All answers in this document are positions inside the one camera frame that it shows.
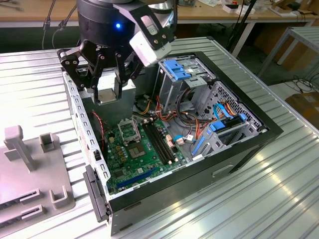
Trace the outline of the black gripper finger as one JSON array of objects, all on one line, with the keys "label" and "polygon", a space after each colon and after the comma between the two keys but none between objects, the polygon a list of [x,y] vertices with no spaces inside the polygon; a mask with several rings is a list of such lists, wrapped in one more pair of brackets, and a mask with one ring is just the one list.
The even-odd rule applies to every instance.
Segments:
[{"label": "black gripper finger", "polygon": [[[98,49],[97,45],[90,41],[83,41],[72,49],[58,50],[60,64],[70,76],[78,89],[89,89],[93,92],[93,102],[98,103],[98,82],[105,68],[105,52]],[[87,61],[87,72],[78,71],[79,57]]]},{"label": "black gripper finger", "polygon": [[141,60],[136,52],[132,51],[127,58],[120,52],[115,54],[117,67],[115,68],[114,93],[117,99],[122,98],[122,88],[129,79],[135,80],[141,71]]}]

